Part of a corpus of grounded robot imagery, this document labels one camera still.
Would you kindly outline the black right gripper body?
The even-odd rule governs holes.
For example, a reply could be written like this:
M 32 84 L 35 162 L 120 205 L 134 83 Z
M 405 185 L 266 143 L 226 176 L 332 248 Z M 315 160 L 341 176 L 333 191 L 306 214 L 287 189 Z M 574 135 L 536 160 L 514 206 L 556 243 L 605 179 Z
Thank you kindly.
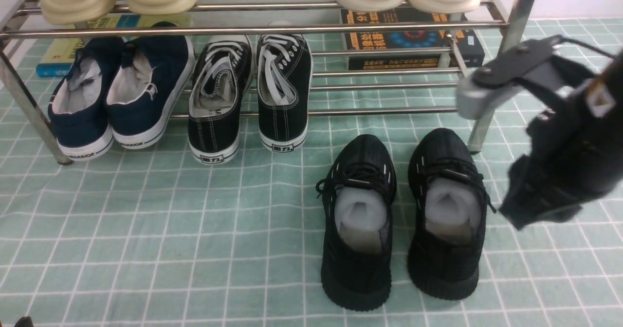
M 508 169 L 499 212 L 517 230 L 573 219 L 622 182 L 622 54 L 563 35 L 528 39 L 473 72 L 476 85 L 517 85 L 545 109 L 531 150 Z

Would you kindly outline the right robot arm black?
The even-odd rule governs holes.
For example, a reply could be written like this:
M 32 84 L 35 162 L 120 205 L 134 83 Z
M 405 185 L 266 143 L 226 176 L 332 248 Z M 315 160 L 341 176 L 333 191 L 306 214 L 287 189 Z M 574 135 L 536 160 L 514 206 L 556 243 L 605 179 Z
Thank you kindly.
M 562 223 L 622 181 L 622 54 L 578 39 L 528 39 L 462 79 L 459 114 L 477 120 L 521 91 L 545 109 L 527 125 L 531 150 L 508 169 L 498 211 L 517 229 Z

